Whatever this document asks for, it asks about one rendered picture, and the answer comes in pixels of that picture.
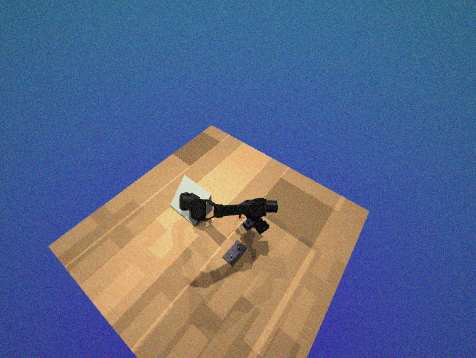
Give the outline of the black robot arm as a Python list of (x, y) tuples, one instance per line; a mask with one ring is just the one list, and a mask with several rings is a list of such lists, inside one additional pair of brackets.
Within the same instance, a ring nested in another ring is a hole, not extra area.
[[(206, 218), (206, 202), (214, 206), (214, 216)], [(195, 221), (207, 221), (211, 218), (222, 218), (223, 216), (232, 215), (250, 215), (255, 218), (266, 216), (268, 213), (277, 213), (277, 200), (267, 200), (264, 198), (256, 198), (246, 200), (245, 204), (222, 205), (215, 204), (209, 199), (200, 199), (194, 193), (181, 193), (179, 196), (179, 209), (182, 211), (189, 210), (191, 218)]]

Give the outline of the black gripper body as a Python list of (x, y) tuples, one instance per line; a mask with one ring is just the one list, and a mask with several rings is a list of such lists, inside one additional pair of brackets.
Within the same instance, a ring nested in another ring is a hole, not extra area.
[[(245, 204), (245, 203), (246, 203), (246, 200), (240, 204)], [(261, 218), (255, 218), (250, 215), (247, 215), (247, 216), (250, 218), (251, 221), (254, 221), (256, 225), (255, 229), (257, 230), (259, 234), (262, 234), (263, 232), (269, 229), (268, 223), (266, 221), (263, 221)]]

